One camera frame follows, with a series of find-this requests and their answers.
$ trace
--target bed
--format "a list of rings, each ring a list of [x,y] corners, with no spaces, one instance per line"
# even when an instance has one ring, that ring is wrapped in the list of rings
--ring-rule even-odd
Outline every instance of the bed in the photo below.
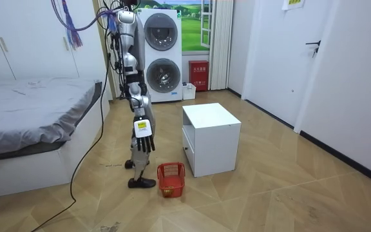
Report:
[[[82,79],[0,82],[0,195],[70,181],[100,129],[101,88]]]

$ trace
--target washing machine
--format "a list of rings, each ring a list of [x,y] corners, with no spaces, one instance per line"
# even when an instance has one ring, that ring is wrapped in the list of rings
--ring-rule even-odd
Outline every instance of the washing machine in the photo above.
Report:
[[[151,102],[182,100],[181,13],[138,9],[146,36],[144,77]]]

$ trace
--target white curtain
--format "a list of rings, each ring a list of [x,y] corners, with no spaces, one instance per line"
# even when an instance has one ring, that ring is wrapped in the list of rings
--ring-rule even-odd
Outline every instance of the white curtain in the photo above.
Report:
[[[222,90],[229,82],[233,0],[212,1],[209,90]]]

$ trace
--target gray bedsheet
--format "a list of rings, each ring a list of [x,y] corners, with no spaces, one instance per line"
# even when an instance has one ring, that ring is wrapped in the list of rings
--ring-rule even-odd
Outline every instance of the gray bedsheet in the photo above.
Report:
[[[0,153],[70,140],[94,91],[95,81],[83,79],[0,82]]]

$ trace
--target white wardrobe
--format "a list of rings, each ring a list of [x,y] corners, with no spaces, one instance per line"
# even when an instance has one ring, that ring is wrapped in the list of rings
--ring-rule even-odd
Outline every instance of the white wardrobe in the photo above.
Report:
[[[75,27],[95,17],[91,0],[67,0]],[[57,7],[65,21],[61,1]],[[83,46],[69,45],[50,0],[0,0],[0,80],[71,77],[104,81],[106,64],[95,23],[79,32]],[[107,96],[111,99],[108,87]]]

